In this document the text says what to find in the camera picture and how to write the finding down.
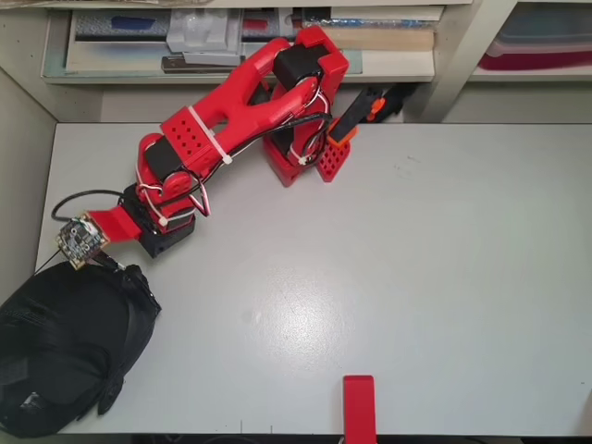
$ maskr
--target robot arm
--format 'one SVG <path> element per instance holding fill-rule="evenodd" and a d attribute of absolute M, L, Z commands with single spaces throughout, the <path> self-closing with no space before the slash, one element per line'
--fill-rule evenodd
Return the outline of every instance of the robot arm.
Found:
<path fill-rule="evenodd" d="M 312 166 L 331 181 L 349 154 L 349 129 L 367 115 L 368 97 L 374 100 L 361 94 L 366 105 L 349 111 L 357 121 L 344 115 L 329 128 L 330 107 L 348 65 L 320 28 L 301 31 L 292 46 L 285 39 L 267 44 L 203 100 L 164 122 L 162 133 L 145 136 L 136 183 L 124 190 L 117 207 L 69 221 L 57 238 L 60 249 L 76 267 L 107 243 L 139 241 L 156 257 L 193 232 L 196 215 L 209 216 L 205 182 L 261 137 L 285 186 Z M 272 73 L 278 84 L 270 92 L 265 77 Z M 226 127 L 214 133 L 220 123 Z"/>

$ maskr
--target orange clip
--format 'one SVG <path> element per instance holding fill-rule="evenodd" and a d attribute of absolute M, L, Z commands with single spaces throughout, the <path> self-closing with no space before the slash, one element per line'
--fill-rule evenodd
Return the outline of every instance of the orange clip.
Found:
<path fill-rule="evenodd" d="M 387 101 L 384 98 L 380 98 L 377 99 L 373 104 L 372 104 L 372 111 L 370 111 L 370 114 L 368 115 L 368 117 L 366 118 L 367 121 L 372 122 L 374 121 L 374 119 L 376 118 L 376 114 L 378 114 L 378 112 L 385 107 L 385 103 Z"/>
<path fill-rule="evenodd" d="M 335 125 L 337 125 L 338 123 L 339 123 L 339 119 L 335 120 L 331 124 L 331 126 L 329 127 L 329 130 L 327 133 L 330 134 L 331 130 L 333 130 L 333 127 L 335 127 Z M 329 142 L 329 144 L 331 146 L 334 146 L 335 148 L 343 149 L 343 147 L 346 145 L 346 143 L 348 143 L 351 139 L 353 139 L 357 133 L 358 133 L 358 127 L 353 127 L 351 129 L 351 131 L 348 132 L 346 134 L 346 136 L 343 139 L 341 139 L 339 142 L 336 142 L 330 135 L 327 136 L 327 141 Z"/>

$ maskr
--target white table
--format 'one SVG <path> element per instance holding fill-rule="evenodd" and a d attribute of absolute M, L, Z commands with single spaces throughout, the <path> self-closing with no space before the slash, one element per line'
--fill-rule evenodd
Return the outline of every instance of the white table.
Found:
<path fill-rule="evenodd" d="M 53 205 L 123 190 L 156 130 L 57 126 L 39 263 Z M 68 432 L 339 434 L 342 377 L 371 374 L 380 434 L 592 433 L 591 140 L 592 126 L 366 126 L 334 183 L 289 189 L 242 155 L 190 238 L 156 260 L 109 250 L 163 313 L 113 409 Z"/>

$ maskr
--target red rectangular block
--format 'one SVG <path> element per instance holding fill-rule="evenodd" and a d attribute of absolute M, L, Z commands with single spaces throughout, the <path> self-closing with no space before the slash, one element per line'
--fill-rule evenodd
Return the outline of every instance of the red rectangular block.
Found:
<path fill-rule="evenodd" d="M 345 444 L 376 444 L 376 402 L 372 376 L 343 378 Z"/>

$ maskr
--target circuit board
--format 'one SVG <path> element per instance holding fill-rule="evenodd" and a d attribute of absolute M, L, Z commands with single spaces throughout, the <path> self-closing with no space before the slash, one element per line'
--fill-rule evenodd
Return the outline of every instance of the circuit board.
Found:
<path fill-rule="evenodd" d="M 109 243 L 103 231 L 84 214 L 71 219 L 59 230 L 55 238 L 57 246 L 77 270 Z"/>

